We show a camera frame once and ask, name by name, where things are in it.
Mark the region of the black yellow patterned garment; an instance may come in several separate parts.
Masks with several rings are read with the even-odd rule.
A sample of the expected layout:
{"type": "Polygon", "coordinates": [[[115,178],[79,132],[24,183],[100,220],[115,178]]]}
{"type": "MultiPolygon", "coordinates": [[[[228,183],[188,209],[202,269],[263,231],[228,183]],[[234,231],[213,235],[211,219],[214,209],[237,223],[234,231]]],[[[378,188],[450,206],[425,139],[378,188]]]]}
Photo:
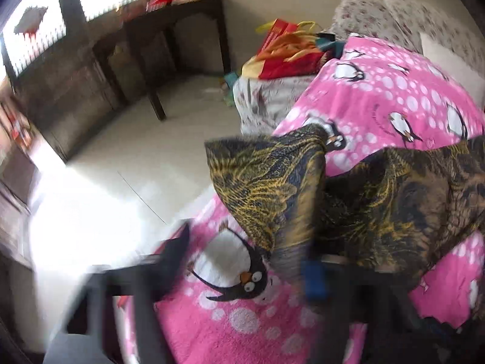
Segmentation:
{"type": "Polygon", "coordinates": [[[326,131],[210,140],[216,193],[290,283],[311,256],[338,255],[409,288],[484,229],[484,138],[436,150],[383,148],[337,176],[326,131]]]}

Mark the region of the red yellow clothes pile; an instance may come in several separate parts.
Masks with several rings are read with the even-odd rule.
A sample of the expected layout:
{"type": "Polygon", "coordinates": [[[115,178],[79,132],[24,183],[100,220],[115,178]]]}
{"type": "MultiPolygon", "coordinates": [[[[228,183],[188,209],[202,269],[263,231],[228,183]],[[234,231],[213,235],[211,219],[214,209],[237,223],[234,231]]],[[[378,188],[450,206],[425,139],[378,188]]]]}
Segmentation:
{"type": "Polygon", "coordinates": [[[256,33],[265,38],[256,55],[242,65],[241,76],[248,79],[313,75],[344,51],[344,41],[325,33],[315,22],[276,19],[256,28],[256,33]]]}

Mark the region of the pink penguin blanket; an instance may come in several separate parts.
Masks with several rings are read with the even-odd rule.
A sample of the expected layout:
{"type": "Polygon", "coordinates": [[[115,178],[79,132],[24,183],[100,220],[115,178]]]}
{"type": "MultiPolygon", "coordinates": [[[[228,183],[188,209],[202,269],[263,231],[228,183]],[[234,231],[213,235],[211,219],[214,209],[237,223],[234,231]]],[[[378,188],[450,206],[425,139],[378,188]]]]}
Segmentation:
{"type": "MultiPolygon", "coordinates": [[[[484,138],[484,114],[460,84],[421,55],[363,36],[347,40],[272,134],[239,137],[279,137],[310,124],[326,131],[331,176],[383,148],[436,150],[484,138]]],[[[181,274],[155,304],[176,362],[308,363],[323,320],[305,298],[303,276],[297,283],[281,278],[217,193],[186,224],[181,274]]],[[[464,347],[451,355],[457,363],[484,359],[483,240],[484,229],[472,233],[414,288],[372,270],[393,275],[419,316],[437,323],[445,335],[438,345],[454,344],[456,329],[464,330],[464,347]]],[[[327,256],[352,263],[323,255],[303,264],[327,256]]],[[[342,363],[361,363],[366,329],[361,320],[351,324],[342,363]]]]}

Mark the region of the floral grey bedding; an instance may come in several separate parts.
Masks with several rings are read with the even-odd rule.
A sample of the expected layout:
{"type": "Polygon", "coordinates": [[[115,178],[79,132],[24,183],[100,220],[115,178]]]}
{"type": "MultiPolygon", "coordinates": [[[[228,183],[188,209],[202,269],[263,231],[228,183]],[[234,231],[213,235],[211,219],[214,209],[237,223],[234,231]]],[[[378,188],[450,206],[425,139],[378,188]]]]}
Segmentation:
{"type": "MultiPolygon", "coordinates": [[[[341,0],[327,30],[338,40],[368,35],[423,55],[420,34],[457,54],[484,74],[484,41],[444,11],[418,0],[341,0]]],[[[240,76],[232,88],[244,134],[270,134],[316,74],[274,80],[240,76]]]]}

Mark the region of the dark metal door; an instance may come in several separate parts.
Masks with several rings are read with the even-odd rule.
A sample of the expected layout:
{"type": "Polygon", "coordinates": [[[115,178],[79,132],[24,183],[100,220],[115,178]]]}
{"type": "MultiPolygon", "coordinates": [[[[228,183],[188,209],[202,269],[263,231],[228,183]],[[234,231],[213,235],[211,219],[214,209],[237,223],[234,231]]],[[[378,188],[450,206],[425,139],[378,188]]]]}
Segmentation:
{"type": "Polygon", "coordinates": [[[122,110],[93,46],[80,0],[1,0],[1,56],[17,107],[63,161],[122,110]]]}

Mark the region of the white pillow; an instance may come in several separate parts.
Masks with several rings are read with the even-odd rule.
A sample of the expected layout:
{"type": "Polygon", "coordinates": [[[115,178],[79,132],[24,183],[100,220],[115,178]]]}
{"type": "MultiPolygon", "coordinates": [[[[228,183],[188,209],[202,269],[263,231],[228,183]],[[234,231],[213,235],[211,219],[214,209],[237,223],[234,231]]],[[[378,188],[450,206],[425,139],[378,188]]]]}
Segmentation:
{"type": "Polygon", "coordinates": [[[420,34],[423,55],[447,76],[458,82],[471,96],[480,109],[484,108],[484,74],[476,72],[454,52],[432,40],[425,33],[420,34]]]}

